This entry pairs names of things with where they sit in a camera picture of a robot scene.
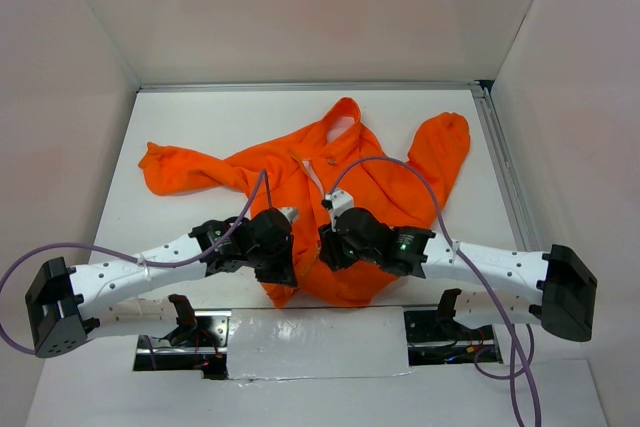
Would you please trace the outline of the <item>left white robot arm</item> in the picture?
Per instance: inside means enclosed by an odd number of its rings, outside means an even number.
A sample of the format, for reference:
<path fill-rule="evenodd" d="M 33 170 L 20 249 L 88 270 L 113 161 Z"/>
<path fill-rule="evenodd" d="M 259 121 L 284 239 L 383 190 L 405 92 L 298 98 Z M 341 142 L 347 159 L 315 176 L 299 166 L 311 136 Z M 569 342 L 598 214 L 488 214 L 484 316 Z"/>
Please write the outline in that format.
<path fill-rule="evenodd" d="M 258 282 L 294 287 L 294 207 L 269 208 L 251 219 L 208 221 L 132 261 L 69 266 L 45 262 L 25 296 L 38 358 L 69 353 L 91 340 L 141 335 L 172 347 L 201 328 L 186 296 L 149 299 L 147 293 L 250 267 Z"/>

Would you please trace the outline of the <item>orange zip-up jacket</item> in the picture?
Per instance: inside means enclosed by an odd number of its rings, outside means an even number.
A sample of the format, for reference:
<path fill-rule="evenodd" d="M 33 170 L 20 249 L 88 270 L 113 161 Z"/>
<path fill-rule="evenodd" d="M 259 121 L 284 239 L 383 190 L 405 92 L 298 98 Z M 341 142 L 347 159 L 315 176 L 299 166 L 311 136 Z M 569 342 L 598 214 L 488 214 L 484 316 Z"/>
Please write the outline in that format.
<path fill-rule="evenodd" d="M 263 286 L 277 308 L 298 292 L 338 307 L 361 307 L 396 281 L 379 267 L 358 261 L 332 271 L 319 257 L 319 228 L 329 214 L 321 202 L 332 185 L 346 190 L 359 207 L 390 226 L 430 227 L 445 205 L 470 150 L 467 120 L 441 113 L 417 129 L 406 166 L 384 160 L 374 133 L 362 122 L 356 101 L 344 97 L 320 120 L 225 159 L 177 146 L 148 143 L 139 162 L 149 190 L 177 195 L 215 187 L 244 194 L 261 171 L 269 187 L 259 187 L 251 211 L 268 205 L 293 206 L 293 262 L 297 286 Z"/>

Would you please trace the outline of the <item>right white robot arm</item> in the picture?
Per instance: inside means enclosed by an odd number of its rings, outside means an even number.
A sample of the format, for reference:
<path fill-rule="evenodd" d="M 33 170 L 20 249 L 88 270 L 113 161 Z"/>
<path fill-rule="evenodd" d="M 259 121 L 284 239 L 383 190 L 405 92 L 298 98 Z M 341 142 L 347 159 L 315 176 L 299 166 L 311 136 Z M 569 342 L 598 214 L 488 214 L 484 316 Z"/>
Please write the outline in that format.
<path fill-rule="evenodd" d="M 441 233 L 389 227 L 364 208 L 348 208 L 319 229 L 320 258 L 331 270 L 364 261 L 395 276 L 447 279 L 489 291 L 443 292 L 436 326 L 448 339 L 489 324 L 534 324 L 572 342 L 592 338 L 597 279 L 571 248 L 501 250 L 449 242 Z"/>

